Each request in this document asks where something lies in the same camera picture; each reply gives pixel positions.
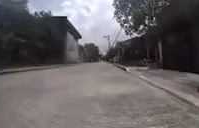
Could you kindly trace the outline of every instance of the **cloud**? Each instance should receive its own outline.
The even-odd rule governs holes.
[[[119,24],[113,19],[113,0],[30,0],[31,11],[52,11],[53,15],[68,16],[72,24],[82,34],[80,43],[95,43],[101,52],[108,49],[104,35],[111,35],[113,41],[120,30]],[[119,40],[127,37],[121,33]]]

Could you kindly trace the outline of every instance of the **house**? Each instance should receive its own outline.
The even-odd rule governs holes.
[[[163,68],[199,73],[199,0],[174,0],[158,20]]]
[[[116,44],[116,61],[139,61],[146,58],[143,37],[134,37]]]
[[[77,63],[79,61],[78,41],[82,36],[66,16],[53,17],[52,24],[54,39],[60,43],[61,58],[65,63]]]

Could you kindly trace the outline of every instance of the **paved road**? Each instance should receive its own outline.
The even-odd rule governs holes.
[[[0,76],[0,128],[199,128],[199,110],[92,63]]]

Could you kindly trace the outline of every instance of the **building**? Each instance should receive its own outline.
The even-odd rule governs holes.
[[[77,63],[79,61],[79,39],[82,38],[80,33],[71,24],[66,16],[53,17],[54,27],[52,30],[55,40],[60,43],[62,59],[65,63]]]
[[[199,73],[199,0],[175,0],[158,19],[163,68]]]

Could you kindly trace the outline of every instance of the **foliage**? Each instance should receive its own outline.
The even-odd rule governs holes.
[[[99,48],[94,43],[84,44],[85,61],[92,62],[99,59]]]
[[[127,35],[143,35],[171,0],[114,0],[114,17]]]
[[[0,48],[4,54],[1,57],[19,60],[20,52],[25,51],[30,58],[43,62],[46,57],[60,56],[54,39],[59,34],[53,31],[52,24],[51,12],[31,14],[26,0],[0,0]]]

